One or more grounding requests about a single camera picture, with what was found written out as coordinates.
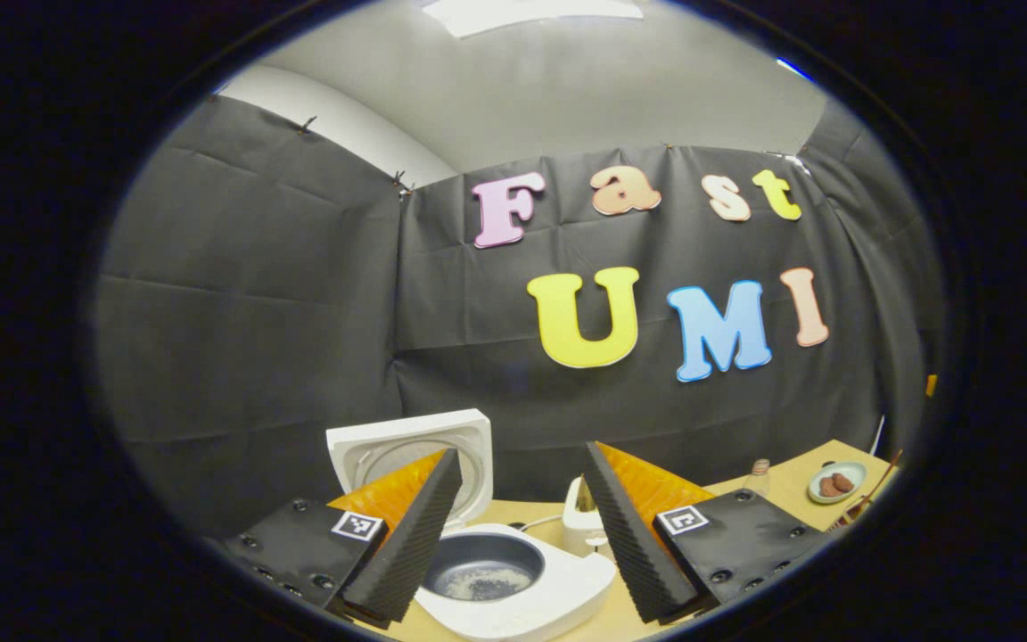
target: ceiling light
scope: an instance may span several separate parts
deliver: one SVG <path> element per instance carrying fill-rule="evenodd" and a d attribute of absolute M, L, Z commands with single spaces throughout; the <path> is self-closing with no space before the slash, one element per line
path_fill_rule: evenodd
<path fill-rule="evenodd" d="M 643 17 L 632 0 L 436 0 L 422 10 L 454 37 L 546 17 Z"/>
<path fill-rule="evenodd" d="M 796 70 L 796 69 L 794 68 L 794 65 L 791 65 L 791 63 L 789 63 L 789 62 L 787 62 L 787 61 L 784 61 L 784 60 L 783 60 L 783 58 L 776 58 L 776 59 L 774 60 L 774 62 L 775 62 L 775 63 L 779 63 L 779 66 L 781 66 L 781 68 L 783 68 L 783 69 L 786 69 L 786 70 L 788 70 L 788 71 L 791 71 L 791 72 L 794 72 L 794 73 L 796 73 L 796 74 L 799 74 L 799 76 L 802 76 L 802 77 L 804 77 L 804 78 L 807 78 L 807 74 L 806 74 L 806 73 L 803 73 L 803 72 L 801 72 L 801 71 L 799 71 L 799 70 Z"/>

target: foam letter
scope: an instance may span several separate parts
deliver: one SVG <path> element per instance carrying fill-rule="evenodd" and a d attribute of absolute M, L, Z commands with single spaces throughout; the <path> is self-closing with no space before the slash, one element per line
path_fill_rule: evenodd
<path fill-rule="evenodd" d="M 554 362 L 570 369 L 600 369 L 622 361 L 637 345 L 637 305 L 632 284 L 640 273 L 632 267 L 610 267 L 594 275 L 608 294 L 612 332 L 602 341 L 586 341 L 578 326 L 578 298 L 581 276 L 550 273 L 537 276 L 526 286 L 537 298 L 537 324 L 541 346 Z"/>
<path fill-rule="evenodd" d="M 482 232 L 474 237 L 473 246 L 478 249 L 493 248 L 521 240 L 525 230 L 514 225 L 510 216 L 517 214 L 521 220 L 530 220 L 533 216 L 530 190 L 539 192 L 544 188 L 545 179 L 537 172 L 474 186 L 473 193 L 482 202 Z M 512 199 L 510 190 L 517 190 Z"/>
<path fill-rule="evenodd" d="M 787 220 L 796 220 L 802 216 L 799 206 L 787 200 L 787 191 L 791 190 L 791 186 L 786 180 L 775 178 L 774 172 L 770 169 L 759 172 L 751 182 L 763 188 L 763 193 L 767 195 L 767 202 L 771 203 L 774 214 Z"/>
<path fill-rule="evenodd" d="M 814 289 L 810 285 L 814 280 L 814 272 L 806 267 L 796 267 L 779 273 L 779 280 L 791 288 L 791 296 L 795 299 L 795 313 L 799 315 L 799 334 L 795 340 L 803 347 L 826 341 L 831 336 L 831 330 L 823 325 L 819 313 L 819 301 L 814 299 Z"/>
<path fill-rule="evenodd" d="M 700 181 L 705 191 L 711 196 L 708 204 L 723 220 L 747 220 L 751 217 L 751 207 L 747 200 L 739 196 L 739 187 L 726 176 L 709 174 Z"/>
<path fill-rule="evenodd" d="M 659 204 L 659 192 L 648 186 L 645 173 L 635 166 L 617 165 L 592 175 L 588 182 L 597 188 L 592 206 L 604 216 L 624 214 L 633 207 L 652 209 Z"/>
<path fill-rule="evenodd" d="M 755 280 L 737 280 L 731 285 L 726 315 L 710 300 L 701 288 L 681 288 L 668 295 L 668 304 L 680 313 L 684 333 L 684 366 L 676 371 L 682 382 L 695 382 L 713 373 L 705 355 L 711 350 L 721 373 L 731 366 L 731 353 L 736 342 L 739 353 L 734 355 L 737 369 L 757 369 L 771 361 L 767 338 L 763 334 L 763 313 L 759 297 L 763 287 Z"/>

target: ceiling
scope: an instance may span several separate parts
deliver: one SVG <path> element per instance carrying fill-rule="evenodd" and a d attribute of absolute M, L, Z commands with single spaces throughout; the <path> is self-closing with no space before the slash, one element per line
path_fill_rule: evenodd
<path fill-rule="evenodd" d="M 349 11 L 264 60 L 379 113 L 458 172 L 621 145 L 794 153 L 825 95 L 664 1 L 643 21 L 560 17 L 459 40 L 416 0 Z"/>

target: glass bottle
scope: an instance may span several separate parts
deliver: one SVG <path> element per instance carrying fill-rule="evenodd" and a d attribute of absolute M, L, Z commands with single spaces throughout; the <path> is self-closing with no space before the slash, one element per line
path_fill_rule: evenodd
<path fill-rule="evenodd" d="M 767 489 L 770 487 L 770 480 L 767 479 L 767 468 L 770 467 L 767 459 L 757 459 L 751 467 L 751 475 L 743 481 L 743 488 L 750 490 L 760 497 L 767 496 Z"/>

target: food on plate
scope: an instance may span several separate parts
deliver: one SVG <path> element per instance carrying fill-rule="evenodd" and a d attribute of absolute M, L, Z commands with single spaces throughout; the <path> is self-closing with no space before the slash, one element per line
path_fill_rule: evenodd
<path fill-rule="evenodd" d="M 843 492 L 835 488 L 835 481 L 832 478 L 823 478 L 819 482 L 819 493 L 824 497 L 837 497 Z"/>
<path fill-rule="evenodd" d="M 831 483 L 834 483 L 834 487 L 842 492 L 850 492 L 854 489 L 854 484 L 847 480 L 847 477 L 843 476 L 842 473 L 835 473 L 831 476 Z"/>

